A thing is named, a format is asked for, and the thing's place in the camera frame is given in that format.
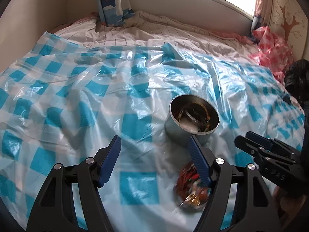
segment red checkered plastic bag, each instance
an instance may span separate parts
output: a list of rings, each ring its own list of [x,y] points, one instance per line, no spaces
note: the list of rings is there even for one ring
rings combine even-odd
[[[269,27],[260,27],[253,31],[253,35],[260,42],[259,52],[251,58],[268,67],[274,77],[283,83],[285,71],[293,63],[293,54],[287,43],[282,37],[271,33]]]

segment metal pot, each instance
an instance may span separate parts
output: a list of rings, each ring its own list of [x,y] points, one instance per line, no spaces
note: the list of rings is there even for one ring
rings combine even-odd
[[[194,126],[192,121],[184,119],[178,122],[177,118],[180,111],[188,104],[196,103],[207,109],[209,119],[209,128],[205,132],[200,132],[198,127]],[[191,135],[195,135],[201,145],[204,145],[209,136],[219,126],[219,114],[216,109],[206,100],[195,95],[179,95],[175,97],[169,107],[169,115],[165,122],[165,130],[168,136],[181,146],[186,146]]]

